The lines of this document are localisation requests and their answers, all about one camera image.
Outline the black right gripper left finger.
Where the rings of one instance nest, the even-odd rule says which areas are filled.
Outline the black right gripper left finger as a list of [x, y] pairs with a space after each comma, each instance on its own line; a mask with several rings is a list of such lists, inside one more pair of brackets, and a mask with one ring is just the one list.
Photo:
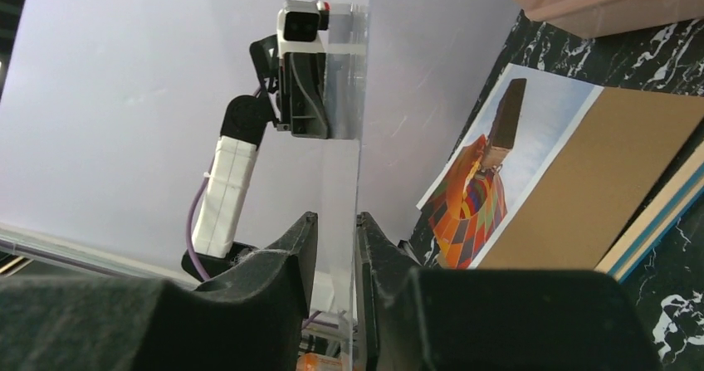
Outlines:
[[194, 290], [162, 279], [1, 283], [4, 370], [293, 370], [310, 311], [318, 217]]

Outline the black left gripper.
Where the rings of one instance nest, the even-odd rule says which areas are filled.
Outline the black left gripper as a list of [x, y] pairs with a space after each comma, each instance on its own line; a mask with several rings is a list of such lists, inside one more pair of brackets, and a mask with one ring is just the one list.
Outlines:
[[280, 61], [276, 101], [283, 129], [294, 137], [331, 137], [324, 104], [325, 68], [324, 52], [289, 52]]

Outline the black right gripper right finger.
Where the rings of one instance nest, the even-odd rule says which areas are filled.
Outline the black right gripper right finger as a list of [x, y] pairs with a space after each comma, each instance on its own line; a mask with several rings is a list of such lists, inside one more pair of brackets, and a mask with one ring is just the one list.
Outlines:
[[624, 289], [596, 271], [420, 266], [357, 217], [363, 370], [659, 370]]

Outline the clear acrylic sheet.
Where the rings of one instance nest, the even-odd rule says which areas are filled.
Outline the clear acrylic sheet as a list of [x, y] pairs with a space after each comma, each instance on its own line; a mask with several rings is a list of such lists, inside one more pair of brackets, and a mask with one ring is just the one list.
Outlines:
[[[258, 87], [249, 47], [276, 35], [284, 1], [26, 0], [1, 100], [2, 242], [105, 267], [105, 278], [202, 284], [182, 268], [188, 211], [227, 105]], [[333, 136], [268, 126], [227, 270], [306, 212], [317, 252], [338, 222], [336, 257], [351, 261], [353, 212], [309, 201], [330, 187], [356, 200], [360, 117], [339, 91], [366, 51], [369, 0], [322, 1]]]

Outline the hot air balloon photo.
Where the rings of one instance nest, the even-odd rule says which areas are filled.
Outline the hot air balloon photo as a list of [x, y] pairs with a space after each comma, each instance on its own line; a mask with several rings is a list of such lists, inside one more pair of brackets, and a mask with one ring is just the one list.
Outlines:
[[508, 65], [418, 201], [430, 234], [422, 264], [478, 267], [603, 89]]

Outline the blue wooden picture frame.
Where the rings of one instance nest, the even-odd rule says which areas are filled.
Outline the blue wooden picture frame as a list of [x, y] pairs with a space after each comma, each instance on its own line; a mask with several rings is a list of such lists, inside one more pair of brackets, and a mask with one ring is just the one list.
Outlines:
[[703, 193], [703, 145], [674, 173], [594, 268], [623, 281]]

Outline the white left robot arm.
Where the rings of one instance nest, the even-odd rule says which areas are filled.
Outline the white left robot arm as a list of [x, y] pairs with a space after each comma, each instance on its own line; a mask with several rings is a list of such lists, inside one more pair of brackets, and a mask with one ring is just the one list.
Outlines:
[[201, 282], [227, 270], [237, 255], [234, 236], [268, 126], [296, 138], [333, 136], [320, 34], [298, 40], [271, 35], [249, 51], [258, 87], [227, 105], [212, 161], [188, 211], [182, 268]]

